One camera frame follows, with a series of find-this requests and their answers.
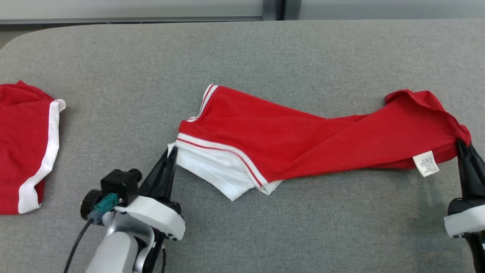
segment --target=teal connector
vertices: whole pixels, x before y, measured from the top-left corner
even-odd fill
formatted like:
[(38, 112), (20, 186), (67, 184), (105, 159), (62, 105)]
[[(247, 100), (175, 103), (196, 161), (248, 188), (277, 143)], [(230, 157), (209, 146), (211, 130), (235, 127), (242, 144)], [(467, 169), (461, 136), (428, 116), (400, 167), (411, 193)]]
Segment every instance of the teal connector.
[(94, 210), (88, 214), (88, 219), (93, 219), (93, 224), (97, 224), (106, 212), (114, 209), (117, 205), (118, 195), (116, 193), (110, 193), (96, 204)]

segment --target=robotic arm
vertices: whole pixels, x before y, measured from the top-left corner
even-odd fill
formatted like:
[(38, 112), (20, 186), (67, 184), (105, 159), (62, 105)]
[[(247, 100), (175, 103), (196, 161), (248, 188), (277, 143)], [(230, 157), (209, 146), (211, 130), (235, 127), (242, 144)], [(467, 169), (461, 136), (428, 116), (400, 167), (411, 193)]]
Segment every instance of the robotic arm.
[[(101, 190), (92, 190), (81, 204), (81, 216), (88, 215), (106, 196), (118, 196), (118, 205), (97, 224), (107, 227), (87, 273), (152, 273), (160, 251), (165, 267), (164, 240), (181, 240), (185, 221), (180, 205), (170, 200), (177, 147), (162, 155), (148, 177), (140, 171), (114, 170), (101, 180)], [(477, 151), (457, 142), (462, 197), (455, 198), (444, 218), (448, 235), (467, 240), (477, 273), (485, 273), (485, 163)]]
[(164, 240), (181, 240), (185, 221), (180, 205), (170, 201), (177, 158), (177, 148), (162, 155), (148, 177), (139, 170), (114, 170), (101, 180), (101, 190), (92, 190), (81, 204), (81, 216), (88, 215), (103, 198), (118, 196), (118, 205), (102, 216), (97, 224), (107, 227), (106, 236), (91, 260), (87, 273), (151, 273)]
[(445, 227), (450, 237), (467, 240), (475, 271), (485, 273), (485, 163), (473, 145), (459, 140), (456, 148), (462, 197), (451, 201)]

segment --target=wrinkled cloth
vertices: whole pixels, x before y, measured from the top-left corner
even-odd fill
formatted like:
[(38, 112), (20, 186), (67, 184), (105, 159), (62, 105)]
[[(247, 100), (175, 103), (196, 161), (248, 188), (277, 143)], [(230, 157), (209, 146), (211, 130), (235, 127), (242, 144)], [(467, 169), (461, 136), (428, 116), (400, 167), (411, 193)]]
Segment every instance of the wrinkled cloth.
[[(471, 143), (468, 129), (430, 91), (399, 90), (374, 113), (325, 119), (210, 85), (199, 115), (181, 122), (174, 145), (184, 168), (223, 188), (233, 200), (243, 193), (231, 192), (240, 180), (264, 189), (271, 182), (309, 175), (411, 169), (416, 167), (412, 157), (428, 151), (436, 163), (445, 162), (456, 156), (457, 139)], [(227, 173), (233, 165), (239, 165), (239, 172), (231, 177)]]
[(39, 208), (59, 149), (63, 100), (22, 81), (0, 85), (0, 214)]

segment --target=wall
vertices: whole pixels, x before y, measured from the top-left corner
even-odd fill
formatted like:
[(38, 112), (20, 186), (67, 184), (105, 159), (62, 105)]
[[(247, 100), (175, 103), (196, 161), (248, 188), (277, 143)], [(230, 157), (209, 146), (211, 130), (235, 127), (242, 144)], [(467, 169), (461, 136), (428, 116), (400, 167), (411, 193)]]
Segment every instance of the wall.
[(485, 0), (302, 0), (302, 19), (485, 17)]
[(0, 23), (127, 17), (260, 17), (262, 9), (263, 0), (0, 0)]

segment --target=red stripe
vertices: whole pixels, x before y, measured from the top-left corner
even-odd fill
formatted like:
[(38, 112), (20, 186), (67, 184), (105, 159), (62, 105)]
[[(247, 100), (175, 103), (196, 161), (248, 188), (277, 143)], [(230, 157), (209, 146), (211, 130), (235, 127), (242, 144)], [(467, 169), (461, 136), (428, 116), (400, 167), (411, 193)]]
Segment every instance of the red stripe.
[(213, 87), (214, 85), (210, 85), (209, 89), (207, 89), (207, 94), (204, 96), (204, 99), (202, 100), (202, 105), (204, 105), (204, 102), (206, 101), (206, 98), (207, 96), (209, 95), (210, 93), (210, 89)]
[(204, 98), (202, 99), (202, 104), (200, 106), (200, 111), (199, 111), (199, 115), (197, 115), (197, 117), (195, 118), (192, 118), (192, 119), (198, 119), (200, 118), (200, 116), (202, 115), (202, 112), (204, 112), (204, 102), (206, 101), (206, 98), (207, 96), (209, 95), (210, 93), (210, 89), (213, 87), (214, 85), (210, 85), (209, 88), (207, 89), (207, 93), (204, 95)]
[(237, 153), (233, 152), (233, 151), (230, 151), (230, 150), (226, 150), (226, 149), (220, 149), (220, 148), (214, 148), (214, 147), (207, 147), (207, 146), (202, 146), (202, 145), (199, 145), (199, 144), (195, 144), (193, 142), (190, 142), (190, 141), (186, 141), (184, 139), (180, 139), (180, 138), (177, 138), (177, 140), (180, 140), (182, 142), (185, 142), (185, 143), (189, 143), (191, 145), (194, 145), (194, 146), (197, 146), (197, 147), (200, 147), (200, 148), (204, 148), (204, 149), (213, 149), (213, 150), (219, 150), (219, 151), (225, 151), (225, 152), (230, 152), (230, 153), (233, 153), (235, 155), (237, 155), (243, 162), (244, 164), (246, 165), (247, 169), (251, 172), (251, 174), (253, 175), (254, 179), (256, 180), (256, 182), (258, 183), (258, 185), (260, 187), (263, 187), (263, 184), (257, 179), (257, 177), (254, 175), (253, 171), (251, 170), (251, 168), (249, 167), (249, 165), (246, 163), (246, 161), (240, 156), (238, 155)]

